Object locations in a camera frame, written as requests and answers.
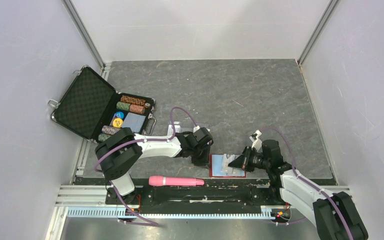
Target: gray marble surface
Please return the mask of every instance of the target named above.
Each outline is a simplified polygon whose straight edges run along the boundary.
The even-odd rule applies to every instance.
[[[214,139],[212,154],[241,154],[249,136],[264,126],[277,126],[289,138],[297,168],[309,178],[332,178],[317,122],[300,70],[293,59],[170,60],[113,62],[108,82],[123,93],[156,99],[158,122],[152,135],[166,135],[171,107],[189,111],[208,123]],[[174,120],[190,121],[180,110]],[[284,158],[290,154],[282,138],[269,130],[263,139],[279,141]],[[90,148],[84,177],[97,161]],[[151,175],[209,177],[209,171],[186,158],[149,157],[131,168],[132,178]],[[247,175],[266,178],[263,170]]]

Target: open black case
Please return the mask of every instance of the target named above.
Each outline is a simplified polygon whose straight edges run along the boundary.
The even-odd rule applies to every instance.
[[[145,116],[139,134],[146,135],[146,127],[152,118],[155,100],[128,93],[117,92],[105,79],[89,66],[83,66],[62,99],[49,102],[55,108],[51,119],[88,140],[98,141],[103,126],[110,126],[116,112],[123,112],[125,120],[129,111],[117,109],[122,96],[143,99]]]

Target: floor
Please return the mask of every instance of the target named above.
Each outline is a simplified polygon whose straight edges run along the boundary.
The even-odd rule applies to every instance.
[[[158,122],[152,135],[166,135],[171,107],[189,111],[209,125],[212,154],[241,154],[257,129],[274,125],[288,136],[297,168],[308,178],[332,178],[317,121],[300,70],[293,59],[170,60],[113,62],[108,82],[116,90],[156,99]],[[191,126],[186,114],[174,120]],[[279,141],[284,158],[290,156],[275,132],[264,139]],[[93,171],[97,161],[91,146],[85,178],[102,178]],[[187,158],[149,157],[138,160],[132,178],[151,175],[208,178],[209,171]],[[256,170],[248,178],[266,178]]]
[[[302,217],[293,212],[292,220]],[[132,226],[112,218],[69,217],[61,240],[319,240],[310,221],[276,227],[258,219],[153,219],[161,227]]]

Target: metal latch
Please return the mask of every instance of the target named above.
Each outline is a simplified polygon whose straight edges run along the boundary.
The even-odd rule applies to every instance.
[[[60,106],[60,103],[58,101],[55,101],[54,99],[51,99],[47,102],[47,104],[54,109],[57,109],[58,106]]]

